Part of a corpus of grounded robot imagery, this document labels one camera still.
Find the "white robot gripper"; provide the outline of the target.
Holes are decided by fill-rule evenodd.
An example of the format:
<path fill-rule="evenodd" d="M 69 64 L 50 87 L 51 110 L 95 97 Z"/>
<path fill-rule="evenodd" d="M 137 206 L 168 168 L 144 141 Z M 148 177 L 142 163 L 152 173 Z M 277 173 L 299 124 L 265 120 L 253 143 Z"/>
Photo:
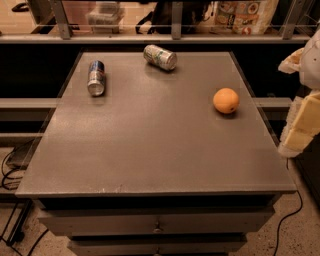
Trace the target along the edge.
<path fill-rule="evenodd" d="M 285 58 L 278 70 L 292 74 L 299 72 L 300 83 L 313 90 L 320 89 L 320 30 L 300 48 Z M 291 103 L 286 125 L 280 136 L 278 152 L 287 158 L 301 154 L 320 133 L 320 92 L 306 97 L 296 96 Z"/>

